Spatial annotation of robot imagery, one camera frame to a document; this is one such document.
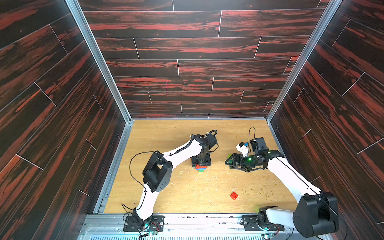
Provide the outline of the red small lego brick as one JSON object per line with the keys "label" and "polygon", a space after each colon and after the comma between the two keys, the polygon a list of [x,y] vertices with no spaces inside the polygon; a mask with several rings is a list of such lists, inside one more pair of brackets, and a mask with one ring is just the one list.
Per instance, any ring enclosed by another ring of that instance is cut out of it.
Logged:
{"label": "red small lego brick", "polygon": [[236,193],[236,192],[232,192],[231,194],[230,194],[230,198],[232,199],[232,200],[236,200],[237,198],[238,198],[238,194]]}

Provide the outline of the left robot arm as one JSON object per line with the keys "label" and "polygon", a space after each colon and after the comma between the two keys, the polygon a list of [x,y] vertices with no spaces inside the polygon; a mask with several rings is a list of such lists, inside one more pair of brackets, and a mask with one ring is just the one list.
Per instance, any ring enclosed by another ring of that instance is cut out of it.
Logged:
{"label": "left robot arm", "polygon": [[143,170],[143,194],[137,207],[133,209],[133,221],[139,230],[145,230],[151,222],[154,206],[158,195],[171,180],[173,170],[191,159],[192,167],[197,170],[206,169],[212,164],[210,154],[218,145],[217,130],[212,130],[204,135],[191,135],[190,140],[184,145],[169,152],[152,152],[152,155]]}

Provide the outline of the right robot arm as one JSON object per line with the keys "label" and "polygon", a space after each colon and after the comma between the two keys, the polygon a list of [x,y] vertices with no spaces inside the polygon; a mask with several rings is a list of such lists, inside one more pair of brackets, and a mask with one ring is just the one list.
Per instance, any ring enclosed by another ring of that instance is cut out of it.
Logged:
{"label": "right robot arm", "polygon": [[234,153],[225,161],[230,169],[251,173],[269,170],[295,197],[298,205],[294,211],[267,206],[259,209],[254,220],[243,217],[246,230],[257,226],[263,231],[278,231],[290,227],[305,238],[320,237],[339,230],[338,200],[306,180],[295,170],[278,150],[270,150],[263,138],[237,145]]}

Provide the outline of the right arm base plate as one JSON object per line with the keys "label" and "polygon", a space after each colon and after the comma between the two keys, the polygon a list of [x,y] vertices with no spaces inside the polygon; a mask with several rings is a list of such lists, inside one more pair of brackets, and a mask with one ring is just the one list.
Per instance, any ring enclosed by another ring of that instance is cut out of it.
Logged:
{"label": "right arm base plate", "polygon": [[284,231],[285,227],[283,225],[272,224],[262,217],[259,219],[258,215],[243,215],[240,220],[240,225],[242,225],[245,231]]}

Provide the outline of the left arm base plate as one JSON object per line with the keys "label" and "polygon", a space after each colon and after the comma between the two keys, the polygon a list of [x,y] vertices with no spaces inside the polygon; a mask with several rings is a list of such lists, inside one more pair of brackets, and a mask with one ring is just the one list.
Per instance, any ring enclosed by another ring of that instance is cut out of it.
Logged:
{"label": "left arm base plate", "polygon": [[164,230],[165,216],[152,215],[146,220],[127,215],[124,217],[124,232],[162,232]]}

